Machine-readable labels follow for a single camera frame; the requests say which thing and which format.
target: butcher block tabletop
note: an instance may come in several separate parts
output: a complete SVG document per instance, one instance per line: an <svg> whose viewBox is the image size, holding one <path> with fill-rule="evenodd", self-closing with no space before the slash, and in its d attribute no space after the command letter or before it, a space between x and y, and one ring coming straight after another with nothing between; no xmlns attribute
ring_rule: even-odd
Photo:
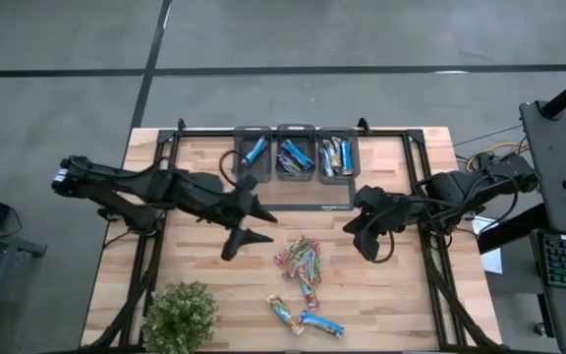
<svg viewBox="0 0 566 354"><path fill-rule="evenodd" d="M432 173L457 169L449 130L422 128ZM124 168L142 170L152 163L159 129L134 129ZM233 148L232 137L181 138L178 168L219 174L220 155ZM418 175L419 154L415 148ZM364 185L388 192L411 193L405 155L400 138L359 137L362 173L356 188ZM231 169L231 158L225 167ZM225 190L231 186L225 183ZM349 201L346 186L308 188L299 182L278 181L259 185L256 192L268 204L338 204ZM231 262L220 259L229 231L215 224L196 223L181 211L168 214L156 289L166 284L199 280L209 284L219 310L213 340L204 351L392 351L437 349L433 316L425 277L421 243L416 226L395 234L395 252L382 265L369 263L353 246L353 235L342 226L359 212L273 211L278 223L246 218L244 227L268 235L274 242L240 249ZM462 228L471 229L464 223ZM126 226L112 223L106 241L122 234ZM337 339L314 327L297 336L272 311L265 299L279 295L293 314L307 308L296 279L285 279L273 257L301 236L320 243L322 281L315 287L320 308L316 313L345 328ZM380 237L379 258L389 250L388 237ZM92 343L111 323L126 301L137 236L128 235L104 250L88 308L82 345ZM472 234L456 231L449 248L458 296L484 332L501 341L492 301ZM444 315L449 342L453 331L448 307ZM131 341L139 337L142 301L135 314Z"/></svg>

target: plastic container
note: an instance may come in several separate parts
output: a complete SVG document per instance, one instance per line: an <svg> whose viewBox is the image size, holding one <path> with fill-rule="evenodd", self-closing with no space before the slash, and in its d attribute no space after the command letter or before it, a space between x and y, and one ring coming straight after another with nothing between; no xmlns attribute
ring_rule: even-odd
<svg viewBox="0 0 566 354"><path fill-rule="evenodd" d="M242 159L235 155L233 159L233 173L237 178L253 175L258 183L267 183L272 176L272 130L270 127L237 127L233 131L235 150L247 155L253 150L256 142L265 137L267 147L249 167L242 164Z"/></svg>
<svg viewBox="0 0 566 354"><path fill-rule="evenodd" d="M331 139L337 137L343 141L349 141L351 143L351 160L353 161L353 174L350 176L334 175L329 177L324 173L322 169L322 154L318 154L317 169L318 169L318 180L327 185L347 185L351 183L357 176L360 175L362 171L360 167L360 148L358 145L358 133L352 128L320 128L317 131L318 149L324 148L324 143L322 140Z"/></svg>
<svg viewBox="0 0 566 354"><path fill-rule="evenodd" d="M303 170L299 175L293 175L286 171L283 166L276 161L276 175L281 181L308 182L313 177L316 169L317 159L315 158L315 127L309 124L281 124L276 127L276 154L283 152L281 145L286 140L290 140L312 162L313 166L308 170Z"/></svg>

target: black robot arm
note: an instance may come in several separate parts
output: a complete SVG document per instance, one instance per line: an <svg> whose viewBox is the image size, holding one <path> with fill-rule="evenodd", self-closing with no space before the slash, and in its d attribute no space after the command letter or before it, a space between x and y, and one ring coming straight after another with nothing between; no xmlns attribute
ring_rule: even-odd
<svg viewBox="0 0 566 354"><path fill-rule="evenodd" d="M224 193L216 175L160 169L158 164L133 172L94 164L84 156L70 156L61 161L60 167L52 182L57 194L90 199L103 206L100 215L107 219L109 215L122 216L133 232L155 232L160 213L177 208L199 217L198 221L214 222L231 230L221 255L225 261L233 259L242 245L272 242L265 235L240 229L247 215L277 222L251 193L256 186L252 176L239 180L233 191ZM135 205L117 192L137 196L143 204Z"/></svg>
<svg viewBox="0 0 566 354"><path fill-rule="evenodd" d="M436 233L449 234L465 213L482 212L482 205L499 195L533 191L537 183L530 164L519 155L510 155L476 172L437 173L421 181L415 186L417 192L409 196L364 186L354 199L361 213L343 229L355 235L355 247L373 261L378 235L401 232L418 222Z"/></svg>

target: green plant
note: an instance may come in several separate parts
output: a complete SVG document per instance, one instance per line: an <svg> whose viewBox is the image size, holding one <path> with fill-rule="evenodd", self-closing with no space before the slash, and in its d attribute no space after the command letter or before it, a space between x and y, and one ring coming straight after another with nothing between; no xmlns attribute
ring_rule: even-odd
<svg viewBox="0 0 566 354"><path fill-rule="evenodd" d="M149 352L189 354L213 338L217 306L208 285L199 281L170 284L143 319L143 341Z"/></svg>

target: white paper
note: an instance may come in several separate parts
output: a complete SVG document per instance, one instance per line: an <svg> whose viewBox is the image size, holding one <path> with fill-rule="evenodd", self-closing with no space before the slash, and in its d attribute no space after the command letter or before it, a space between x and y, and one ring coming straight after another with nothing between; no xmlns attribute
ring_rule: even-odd
<svg viewBox="0 0 566 354"><path fill-rule="evenodd" d="M487 217L476 216L473 219L473 231L476 234L480 234L481 230L487 227L493 221L493 219L489 219ZM490 226L486 230L490 230L495 226L497 226L496 223L494 224L494 226ZM495 249L481 255L481 265L483 266L483 269L485 271L502 274L503 269L501 267L501 250Z"/></svg>

